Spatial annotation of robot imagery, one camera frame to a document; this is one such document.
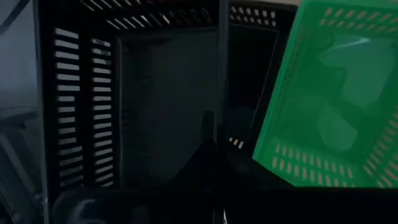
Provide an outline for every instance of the plastic storage crate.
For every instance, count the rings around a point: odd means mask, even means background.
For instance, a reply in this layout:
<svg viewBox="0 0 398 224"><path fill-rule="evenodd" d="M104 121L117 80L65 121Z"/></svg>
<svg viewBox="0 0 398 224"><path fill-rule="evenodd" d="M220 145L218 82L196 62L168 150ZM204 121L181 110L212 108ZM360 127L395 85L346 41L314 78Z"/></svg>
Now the plastic storage crate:
<svg viewBox="0 0 398 224"><path fill-rule="evenodd" d="M46 214L75 187L160 185L197 150L197 130L214 110L218 8L218 1L35 2ZM143 162L149 168L137 166Z"/></svg>
<svg viewBox="0 0 398 224"><path fill-rule="evenodd" d="M296 6L231 1L228 141L252 156L296 13Z"/></svg>
<svg viewBox="0 0 398 224"><path fill-rule="evenodd" d="M398 187L397 11L302 3L255 160L296 186Z"/></svg>

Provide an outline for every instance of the plastic basket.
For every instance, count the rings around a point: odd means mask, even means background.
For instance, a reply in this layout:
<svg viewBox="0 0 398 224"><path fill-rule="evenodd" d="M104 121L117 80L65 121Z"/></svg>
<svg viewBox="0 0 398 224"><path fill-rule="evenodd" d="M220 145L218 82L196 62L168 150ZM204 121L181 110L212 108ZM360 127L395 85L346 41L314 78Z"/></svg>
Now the plastic basket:
<svg viewBox="0 0 398 224"><path fill-rule="evenodd" d="M304 1L254 159L296 186L398 187L395 1Z"/></svg>
<svg viewBox="0 0 398 224"><path fill-rule="evenodd" d="M231 1L228 141L252 156L274 89L296 6Z"/></svg>
<svg viewBox="0 0 398 224"><path fill-rule="evenodd" d="M197 130L215 102L215 84L206 85L216 79L218 8L218 1L35 2L46 214L62 192L75 187L140 187L150 181L123 180L157 174L137 170L135 162L163 167L167 179L178 166L165 164L183 166L197 150L189 140L195 136L200 143ZM201 95L205 90L208 96ZM195 110L182 97L204 102ZM131 100L136 103L126 105ZM192 136L180 141L180 134ZM148 142L156 145L143 152ZM164 158L167 152L155 148L170 151Z"/></svg>

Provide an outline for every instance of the black plastic bin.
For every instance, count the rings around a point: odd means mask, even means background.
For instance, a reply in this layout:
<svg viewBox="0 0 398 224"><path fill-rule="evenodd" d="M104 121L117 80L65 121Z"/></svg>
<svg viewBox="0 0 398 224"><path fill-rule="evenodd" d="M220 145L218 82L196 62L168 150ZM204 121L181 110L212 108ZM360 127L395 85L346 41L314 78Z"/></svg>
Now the black plastic bin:
<svg viewBox="0 0 398 224"><path fill-rule="evenodd" d="M36 0L46 214L75 187L162 185L195 152L214 114L218 4Z"/></svg>
<svg viewBox="0 0 398 224"><path fill-rule="evenodd" d="M231 1L227 136L252 156L297 7Z"/></svg>

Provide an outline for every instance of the rectangular slot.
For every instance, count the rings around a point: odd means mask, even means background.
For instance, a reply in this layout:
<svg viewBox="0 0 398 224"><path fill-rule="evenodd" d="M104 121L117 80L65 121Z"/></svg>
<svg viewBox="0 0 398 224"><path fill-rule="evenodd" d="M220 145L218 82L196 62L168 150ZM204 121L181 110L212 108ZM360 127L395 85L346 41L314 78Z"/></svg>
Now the rectangular slot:
<svg viewBox="0 0 398 224"><path fill-rule="evenodd" d="M69 175L69 174L72 174L72 173L76 173L76 172L79 172L81 170L83 170L83 166L78 166L78 167L74 167L74 168L71 168L71 169L63 170L63 171L60 172L60 177L63 177L63 176L66 176L66 175Z"/></svg>
<svg viewBox="0 0 398 224"><path fill-rule="evenodd" d="M71 158L71 159L65 159L60 161L60 166L65 166L68 164L71 164L72 162L78 162L78 161L82 161L83 160L83 156L78 156L75 158Z"/></svg>
<svg viewBox="0 0 398 224"><path fill-rule="evenodd" d="M79 81L80 77L78 75L57 74L57 79L59 79L59 80L68 80L68 81Z"/></svg>
<svg viewBox="0 0 398 224"><path fill-rule="evenodd" d="M109 165L109 166L106 166L106 167L97 169L97 170L95 171L95 174L100 174L100 173L105 172L105 171L107 171L107 170L110 170L110 169L112 169L112 168L113 168L113 165Z"/></svg>
<svg viewBox="0 0 398 224"><path fill-rule="evenodd" d="M69 117L69 118L59 118L58 122L63 124L63 123L72 123L75 122L75 117Z"/></svg>
<svg viewBox="0 0 398 224"><path fill-rule="evenodd" d="M111 52L108 52L108 51L106 51L106 50L92 49L91 51L92 51L94 54L105 55L105 56L111 56Z"/></svg>
<svg viewBox="0 0 398 224"><path fill-rule="evenodd" d="M76 50L79 49L79 45L73 44L73 43L69 43L69 42L66 42L66 41L63 41L63 40L55 40L54 44L55 44L55 46L59 46L59 47L67 47L67 48L76 49Z"/></svg>
<svg viewBox="0 0 398 224"><path fill-rule="evenodd" d="M103 60L100 58L93 58L94 63L102 64L102 65L111 65L112 62L110 60Z"/></svg>
<svg viewBox="0 0 398 224"><path fill-rule="evenodd" d="M75 112L75 107L74 106L59 107L58 112L59 113Z"/></svg>
<svg viewBox="0 0 398 224"><path fill-rule="evenodd" d="M111 152L112 152L112 149L105 149L105 150L94 152L94 156L101 156L101 155L111 153Z"/></svg>
<svg viewBox="0 0 398 224"><path fill-rule="evenodd" d="M123 28L128 29L126 25L124 25L119 19L113 19L117 24L121 25Z"/></svg>
<svg viewBox="0 0 398 224"><path fill-rule="evenodd" d="M97 92L110 92L111 89L109 87L94 87L93 91Z"/></svg>
<svg viewBox="0 0 398 224"><path fill-rule="evenodd" d="M106 180L106 179L111 178L111 177L113 177L113 174L108 174L108 175L105 175L103 177L99 177L99 178L95 179L95 182L96 183L97 182L101 182L101 181Z"/></svg>
<svg viewBox="0 0 398 224"><path fill-rule="evenodd" d="M110 114L99 114L99 115L94 115L94 119L107 119L111 118L112 116Z"/></svg>
<svg viewBox="0 0 398 224"><path fill-rule="evenodd" d="M103 68L93 68L93 72L101 73L101 74L110 74L110 73L112 73L111 70L103 69Z"/></svg>
<svg viewBox="0 0 398 224"><path fill-rule="evenodd" d="M111 181L109 183L106 183L106 184L103 184L103 185L101 185L101 187L110 187L112 185L113 185L113 181Z"/></svg>
<svg viewBox="0 0 398 224"><path fill-rule="evenodd" d="M57 63L57 68L65 70L79 70L79 65L72 65L67 63Z"/></svg>
<svg viewBox="0 0 398 224"><path fill-rule="evenodd" d="M71 153L75 153L75 152L80 152L80 151L82 151L82 150L83 150L83 148L82 148L81 146L73 147L73 148L71 148L71 149L62 149L62 150L59 151L59 155L60 155L60 156L64 156L64 155L67 155L67 154L71 154Z"/></svg>
<svg viewBox="0 0 398 224"><path fill-rule="evenodd" d="M110 110L111 105L101 105L101 106L94 106L93 110L98 111L98 110Z"/></svg>
<svg viewBox="0 0 398 224"><path fill-rule="evenodd" d="M58 34L58 35L64 35L66 37L72 37L72 38L75 38L75 39L79 38L78 34L76 34L74 32L70 32L70 31L64 30L64 29L55 28L55 33Z"/></svg>
<svg viewBox="0 0 398 224"><path fill-rule="evenodd" d="M111 135L112 135L112 132L107 131L107 132L103 132L103 133L94 134L94 138L102 138L102 137L111 136Z"/></svg>
<svg viewBox="0 0 398 224"><path fill-rule="evenodd" d="M136 27L133 23L131 23L130 20L128 20L127 18L123 18L123 20L124 20L125 22L127 22L132 28L134 28L134 29L137 28L137 27Z"/></svg>
<svg viewBox="0 0 398 224"><path fill-rule="evenodd" d="M119 28L117 25L115 25L113 22L111 22L111 21L109 21L109 20L106 20L106 22L107 22L108 24L111 24L111 26L113 26L113 27L116 28L117 30L120 30L120 28Z"/></svg>
<svg viewBox="0 0 398 224"><path fill-rule="evenodd" d="M58 91L80 91L80 86L59 85Z"/></svg>
<svg viewBox="0 0 398 224"><path fill-rule="evenodd" d="M109 161L112 161L112 160L113 160L112 157L100 159L100 160L95 161L95 165L100 165L100 164L103 164L103 163L105 163L105 162L109 162Z"/></svg>
<svg viewBox="0 0 398 224"><path fill-rule="evenodd" d="M132 16L131 19L133 19L134 22L138 23L142 28L145 28L145 26L138 19L136 19L134 16Z"/></svg>
<svg viewBox="0 0 398 224"><path fill-rule="evenodd" d="M95 38L91 39L91 43L99 44L99 45L102 45L102 46L105 46L105 47L110 47L111 46L111 43L109 43L107 41L104 41L104 40L95 39Z"/></svg>
<svg viewBox="0 0 398 224"><path fill-rule="evenodd" d="M94 129L107 128L107 127L111 127L111 126L112 126L111 123L95 124Z"/></svg>
<svg viewBox="0 0 398 224"><path fill-rule="evenodd" d="M112 144L112 140L96 142L96 143L94 143L94 147L101 147L101 146L106 146L109 144Z"/></svg>
<svg viewBox="0 0 398 224"><path fill-rule="evenodd" d="M73 102L75 101L74 96L58 96L58 101L59 102Z"/></svg>
<svg viewBox="0 0 398 224"><path fill-rule="evenodd" d="M170 25L170 21L169 21L169 19L166 17L166 15L163 14L163 13L160 13L160 15L162 16L163 20L164 20L168 25Z"/></svg>
<svg viewBox="0 0 398 224"><path fill-rule="evenodd" d="M59 129L59 134L69 134L69 133L74 133L76 132L76 128L63 128Z"/></svg>
<svg viewBox="0 0 398 224"><path fill-rule="evenodd" d="M111 101L112 97L110 96L94 96L94 101Z"/></svg>
<svg viewBox="0 0 398 224"><path fill-rule="evenodd" d="M141 16L141 19L143 19L150 27L152 27L152 24L148 21L148 19L145 16Z"/></svg>
<svg viewBox="0 0 398 224"><path fill-rule="evenodd" d="M94 77L93 78L94 82L100 82L100 83L111 83L111 79L110 78L98 78L98 77Z"/></svg>
<svg viewBox="0 0 398 224"><path fill-rule="evenodd" d="M76 138L68 138L68 139L60 139L59 140L59 145L64 145L64 144L71 144L71 143L75 143L77 141Z"/></svg>
<svg viewBox="0 0 398 224"><path fill-rule="evenodd" d="M70 54L70 53L66 53L66 52L59 52L59 51L55 52L55 57L68 58L68 59L72 59L72 60L79 60L79 55Z"/></svg>

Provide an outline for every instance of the green plastic basket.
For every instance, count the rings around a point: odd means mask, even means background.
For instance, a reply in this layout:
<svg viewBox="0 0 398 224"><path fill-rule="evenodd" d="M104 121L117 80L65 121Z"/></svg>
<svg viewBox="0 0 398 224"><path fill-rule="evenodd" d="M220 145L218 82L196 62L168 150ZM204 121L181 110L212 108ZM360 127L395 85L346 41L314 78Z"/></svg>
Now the green plastic basket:
<svg viewBox="0 0 398 224"><path fill-rule="evenodd" d="M296 186L398 187L398 1L300 6L254 159Z"/></svg>

